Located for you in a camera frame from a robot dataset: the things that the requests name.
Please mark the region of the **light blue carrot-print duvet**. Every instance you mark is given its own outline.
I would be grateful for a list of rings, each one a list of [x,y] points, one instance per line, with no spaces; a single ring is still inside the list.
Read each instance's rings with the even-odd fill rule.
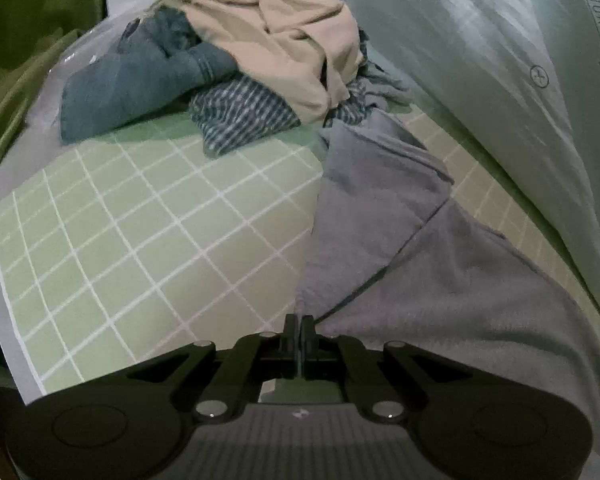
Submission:
[[[600,306],[600,0],[344,0],[558,231]]]

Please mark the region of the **dark blue knit sweater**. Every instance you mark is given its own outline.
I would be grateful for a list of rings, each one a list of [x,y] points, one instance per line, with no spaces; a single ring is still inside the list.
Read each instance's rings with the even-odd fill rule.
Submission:
[[[104,55],[68,79],[61,140],[100,136],[237,72],[235,59],[202,40],[184,12],[160,6],[129,23]]]

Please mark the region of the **grey sweatshirt garment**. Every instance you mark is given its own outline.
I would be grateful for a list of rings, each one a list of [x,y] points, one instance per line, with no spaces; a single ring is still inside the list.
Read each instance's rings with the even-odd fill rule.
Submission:
[[[322,138],[297,311],[324,335],[402,340],[563,396],[600,454],[600,343],[568,292],[464,211],[442,162],[388,114]]]

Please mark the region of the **green grid bed sheet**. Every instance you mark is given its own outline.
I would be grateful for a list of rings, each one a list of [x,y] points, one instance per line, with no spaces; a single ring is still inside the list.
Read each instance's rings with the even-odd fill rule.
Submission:
[[[183,113],[46,157],[0,191],[0,346],[25,401],[196,340],[280,330],[322,153],[297,128],[213,158]]]

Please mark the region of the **blue checked shirt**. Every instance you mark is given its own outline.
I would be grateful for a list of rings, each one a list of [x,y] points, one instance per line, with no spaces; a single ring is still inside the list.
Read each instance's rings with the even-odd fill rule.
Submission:
[[[357,125],[375,108],[388,110],[392,104],[406,105],[411,99],[402,81],[367,58],[347,89],[349,97],[327,112],[320,121],[323,127],[336,120]],[[194,94],[188,110],[201,131],[204,150],[213,156],[301,125],[283,98],[244,74]]]

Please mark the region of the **beige garment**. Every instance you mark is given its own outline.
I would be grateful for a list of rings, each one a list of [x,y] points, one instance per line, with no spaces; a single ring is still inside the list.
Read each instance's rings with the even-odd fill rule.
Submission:
[[[363,61],[358,23],[340,0],[156,0],[280,96],[304,124],[349,99]]]

